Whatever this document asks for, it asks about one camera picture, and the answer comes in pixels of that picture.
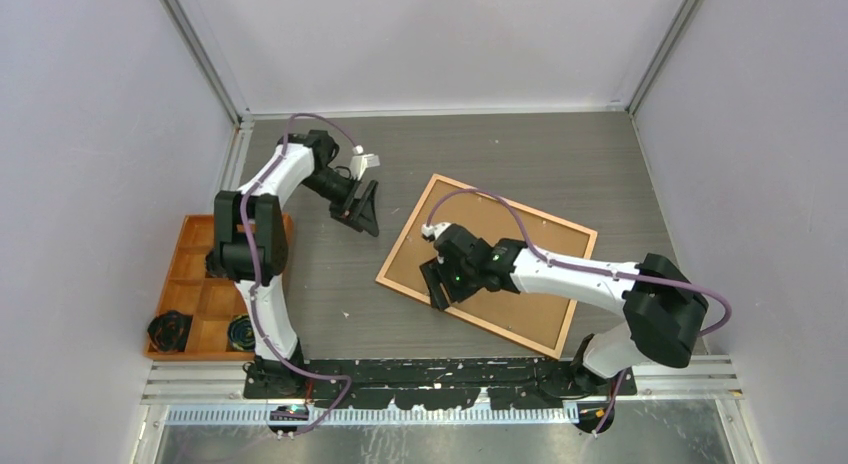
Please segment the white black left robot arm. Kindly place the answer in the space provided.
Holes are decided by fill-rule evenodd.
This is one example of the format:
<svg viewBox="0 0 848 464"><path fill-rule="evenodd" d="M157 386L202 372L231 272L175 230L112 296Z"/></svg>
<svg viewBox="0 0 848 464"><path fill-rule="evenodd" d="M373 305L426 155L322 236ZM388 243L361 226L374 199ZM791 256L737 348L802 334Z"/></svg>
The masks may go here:
<svg viewBox="0 0 848 464"><path fill-rule="evenodd" d="M236 285L248 310L255 339L250 366L254 380L268 378L280 396L293 398L314 373L306 370L298 335L285 301L282 273L289 245L282 209L299 186L327 200L332 219L359 233L378 236L375 180L363 176L380 159L356 145L349 165L332 163L340 147L323 130L286 134L269 161L247 183L221 191L213 205L210 274Z"/></svg>

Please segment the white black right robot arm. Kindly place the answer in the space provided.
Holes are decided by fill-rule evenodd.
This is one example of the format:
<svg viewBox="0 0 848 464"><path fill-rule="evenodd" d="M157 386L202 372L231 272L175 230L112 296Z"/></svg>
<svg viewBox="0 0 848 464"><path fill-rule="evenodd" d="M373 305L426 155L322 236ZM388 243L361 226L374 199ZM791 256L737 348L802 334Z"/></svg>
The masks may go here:
<svg viewBox="0 0 848 464"><path fill-rule="evenodd" d="M574 299L623 318L613 329L583 339L565 377L596 394L618 375L645 362L682 369L690 364L708 310L665 257L602 262L558 254L524 240L489 244L455 223L424 224L434 258L420 270L433 307L445 310L481 290Z"/></svg>

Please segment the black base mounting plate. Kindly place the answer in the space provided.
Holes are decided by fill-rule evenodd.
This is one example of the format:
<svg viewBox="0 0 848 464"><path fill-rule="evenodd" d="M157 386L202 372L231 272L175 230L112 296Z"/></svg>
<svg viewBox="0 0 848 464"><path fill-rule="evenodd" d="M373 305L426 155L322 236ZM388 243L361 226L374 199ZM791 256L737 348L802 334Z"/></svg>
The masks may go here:
<svg viewBox="0 0 848 464"><path fill-rule="evenodd" d="M314 359L298 374L255 358L242 367L247 399L295 399L326 408L552 409L566 400L607 401L613 384L578 384L568 361L549 358Z"/></svg>

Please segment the dark striped tape roll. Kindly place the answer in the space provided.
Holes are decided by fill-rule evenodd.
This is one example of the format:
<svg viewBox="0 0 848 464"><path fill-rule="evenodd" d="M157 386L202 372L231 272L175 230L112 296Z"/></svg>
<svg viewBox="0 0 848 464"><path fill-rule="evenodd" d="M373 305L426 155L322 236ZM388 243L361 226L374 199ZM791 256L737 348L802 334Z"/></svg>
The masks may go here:
<svg viewBox="0 0 848 464"><path fill-rule="evenodd" d="M254 351L256 339L248 314L237 315L230 321L227 328L227 340L233 351Z"/></svg>

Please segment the orange compartment tray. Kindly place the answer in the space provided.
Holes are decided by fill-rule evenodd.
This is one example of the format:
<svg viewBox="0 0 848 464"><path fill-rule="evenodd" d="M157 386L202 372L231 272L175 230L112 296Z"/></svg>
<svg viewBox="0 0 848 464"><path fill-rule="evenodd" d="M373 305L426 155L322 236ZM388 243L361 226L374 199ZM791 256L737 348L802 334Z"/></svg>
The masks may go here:
<svg viewBox="0 0 848 464"><path fill-rule="evenodd" d="M205 257L213 247L214 219L188 215L166 275L156 316L176 311L190 318L182 342L173 351L148 340L144 355L157 361L250 361L251 351L238 350L228 338L231 321L247 312L235 285L207 275Z"/></svg>

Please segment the black tape roll lower left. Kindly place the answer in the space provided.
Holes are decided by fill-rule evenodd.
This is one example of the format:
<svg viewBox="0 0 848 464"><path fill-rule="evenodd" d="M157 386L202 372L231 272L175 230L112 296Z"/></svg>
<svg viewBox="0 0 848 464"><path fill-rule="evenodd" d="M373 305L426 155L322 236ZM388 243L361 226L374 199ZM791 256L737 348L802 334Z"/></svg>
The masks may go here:
<svg viewBox="0 0 848 464"><path fill-rule="evenodd" d="M165 354L183 352L188 343L193 317L169 310L154 317L147 327L152 348Z"/></svg>

